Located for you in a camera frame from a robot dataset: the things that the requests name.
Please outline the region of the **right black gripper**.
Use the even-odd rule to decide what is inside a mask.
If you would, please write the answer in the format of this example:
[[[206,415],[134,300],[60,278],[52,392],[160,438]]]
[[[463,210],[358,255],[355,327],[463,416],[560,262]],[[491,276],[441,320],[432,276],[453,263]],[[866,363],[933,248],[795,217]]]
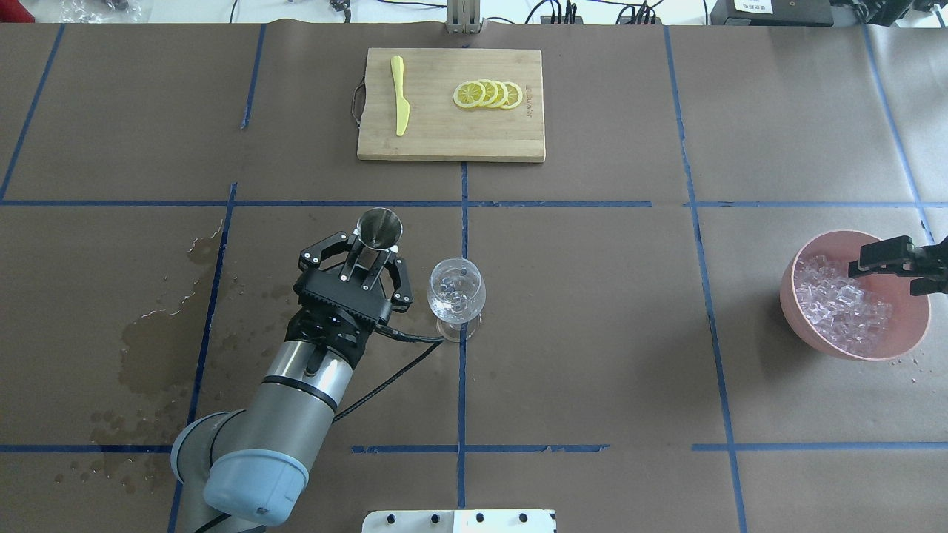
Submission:
[[[928,247],[916,246],[910,236],[903,235],[860,247],[857,258],[849,262],[849,277],[892,274],[915,278],[911,280],[912,296],[947,294],[947,261],[948,237],[933,246],[932,257]]]

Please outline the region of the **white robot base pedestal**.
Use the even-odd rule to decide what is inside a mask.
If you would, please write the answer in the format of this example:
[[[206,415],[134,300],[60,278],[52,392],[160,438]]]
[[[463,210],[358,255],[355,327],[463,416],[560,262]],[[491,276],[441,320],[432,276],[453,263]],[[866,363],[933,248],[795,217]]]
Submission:
[[[379,510],[362,532],[558,532],[552,509]]]

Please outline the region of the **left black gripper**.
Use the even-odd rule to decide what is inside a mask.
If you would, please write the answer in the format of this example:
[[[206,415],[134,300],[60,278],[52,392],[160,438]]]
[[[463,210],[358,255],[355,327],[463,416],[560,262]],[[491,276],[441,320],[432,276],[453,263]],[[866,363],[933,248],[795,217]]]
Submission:
[[[384,269],[392,283],[390,300],[379,288],[367,291],[359,284],[344,282],[334,270],[320,270],[326,260],[348,255],[355,242],[352,233],[337,232],[299,253],[302,273],[293,284],[299,310],[285,332],[286,341],[328,349],[352,368],[364,357],[373,331],[388,324],[393,311],[406,312],[414,301],[407,262],[396,252],[384,253]]]

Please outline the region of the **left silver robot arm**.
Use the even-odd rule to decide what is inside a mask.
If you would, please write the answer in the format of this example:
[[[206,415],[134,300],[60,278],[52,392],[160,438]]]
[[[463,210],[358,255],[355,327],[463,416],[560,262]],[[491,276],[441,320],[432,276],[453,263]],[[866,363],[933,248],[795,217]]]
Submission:
[[[400,238],[398,229],[355,229],[301,251],[298,310],[252,402],[193,421],[173,443],[180,532],[287,522],[370,335],[412,306]]]

